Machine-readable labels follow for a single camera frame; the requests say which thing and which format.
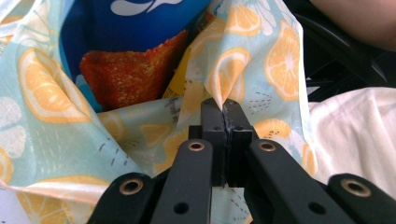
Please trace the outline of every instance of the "metal grommet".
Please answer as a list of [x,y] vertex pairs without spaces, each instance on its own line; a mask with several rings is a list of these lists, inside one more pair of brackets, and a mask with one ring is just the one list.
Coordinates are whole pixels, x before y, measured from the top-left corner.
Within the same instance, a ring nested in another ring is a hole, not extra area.
[[276,147],[271,143],[260,143],[259,148],[267,152],[272,152],[276,150]]
[[342,179],[341,186],[351,194],[358,197],[370,197],[372,192],[369,188],[363,185],[361,182],[354,179]]
[[200,142],[191,142],[189,143],[188,148],[191,151],[201,151],[202,149],[205,148],[205,145]]
[[132,195],[139,192],[142,188],[143,181],[141,179],[129,179],[120,185],[120,192],[123,195]]

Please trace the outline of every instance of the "skin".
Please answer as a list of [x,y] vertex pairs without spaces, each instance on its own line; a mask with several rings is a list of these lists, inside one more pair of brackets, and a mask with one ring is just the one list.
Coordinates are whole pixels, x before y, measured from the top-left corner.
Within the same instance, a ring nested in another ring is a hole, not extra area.
[[396,51],[396,0],[310,0],[361,42]]

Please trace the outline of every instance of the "shopping bag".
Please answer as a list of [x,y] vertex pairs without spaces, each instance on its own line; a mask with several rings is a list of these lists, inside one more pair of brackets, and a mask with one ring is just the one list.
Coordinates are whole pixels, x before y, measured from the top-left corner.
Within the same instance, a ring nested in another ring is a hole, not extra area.
[[[302,28],[282,1],[212,1],[165,97],[102,113],[66,69],[60,32],[73,2],[22,2],[0,58],[0,183],[33,223],[84,223],[116,177],[170,167],[209,97],[240,103],[261,138],[315,172]],[[243,189],[214,188],[212,223],[248,214]]]

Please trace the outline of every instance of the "orange slice print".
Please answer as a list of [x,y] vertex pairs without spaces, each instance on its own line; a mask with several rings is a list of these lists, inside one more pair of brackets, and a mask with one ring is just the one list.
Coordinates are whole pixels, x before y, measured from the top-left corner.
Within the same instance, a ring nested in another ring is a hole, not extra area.
[[186,80],[184,88],[183,103],[180,108],[178,122],[184,122],[197,113],[205,97],[205,86],[202,82]]
[[289,124],[281,119],[265,119],[256,123],[253,127],[257,135],[265,139],[287,138],[291,133]]
[[30,185],[26,189],[29,192],[25,193],[94,204],[109,184],[108,181],[91,175],[67,175],[40,180]]
[[91,120],[84,96],[45,52],[28,49],[23,53],[19,81],[26,104],[38,119],[50,123]]
[[307,143],[305,143],[305,145],[303,146],[301,165],[309,175],[314,175],[317,171],[317,160],[315,157],[315,153],[311,150]]
[[85,203],[62,201],[62,208],[69,223],[87,223],[91,217],[94,206]]
[[168,134],[172,132],[172,130],[172,125],[162,123],[140,125],[140,131],[142,131],[142,134],[145,136],[148,148],[158,146],[168,136]]
[[163,149],[165,151],[165,162],[155,166],[157,174],[169,168],[177,154],[180,145],[189,138],[189,129],[185,128],[174,133],[163,142]]
[[268,82],[284,100],[299,97],[299,63],[299,37],[286,21],[282,21],[278,40],[265,59],[264,71]]
[[201,53],[205,44],[212,40],[221,39],[223,37],[225,22],[219,18],[215,18],[209,25],[194,39],[191,44],[191,58]]
[[[250,62],[250,55],[246,49],[242,48],[225,51],[215,62],[205,86],[220,108],[229,97],[236,80],[244,75],[248,62]],[[234,90],[234,94],[238,92],[244,94],[244,91],[241,91],[241,88],[245,88],[244,85],[238,86],[239,90]],[[234,98],[243,98],[243,96],[234,96]]]
[[8,183],[14,171],[11,158],[5,150],[0,148],[0,181]]
[[59,199],[17,192],[18,200],[32,223],[65,223],[66,215]]
[[235,100],[239,104],[242,103],[245,97],[245,75],[242,74],[239,76],[235,83],[233,84],[233,88],[228,96],[228,98]]
[[100,113],[98,118],[117,142],[125,138],[126,126],[116,111]]
[[248,7],[239,5],[230,9],[225,33],[254,36],[262,29],[262,18]]

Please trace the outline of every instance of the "chip bag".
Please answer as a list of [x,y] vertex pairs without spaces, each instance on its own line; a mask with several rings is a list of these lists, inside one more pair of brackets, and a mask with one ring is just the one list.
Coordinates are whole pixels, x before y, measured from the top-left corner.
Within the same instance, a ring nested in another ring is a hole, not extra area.
[[[90,1],[30,1],[0,58],[0,184],[32,222],[85,223],[118,176],[170,167],[209,97],[219,107],[227,98],[240,103],[260,138],[316,171],[303,31],[281,0],[212,0],[210,22],[184,50],[165,98],[107,112],[95,111],[79,73],[90,39],[80,30],[69,37],[75,44],[64,41],[82,2]],[[185,1],[128,2],[147,12]],[[73,65],[71,51],[79,55]],[[243,189],[213,188],[211,208],[211,223],[249,221]]]
[[63,63],[95,111],[161,98],[209,0],[75,1]]

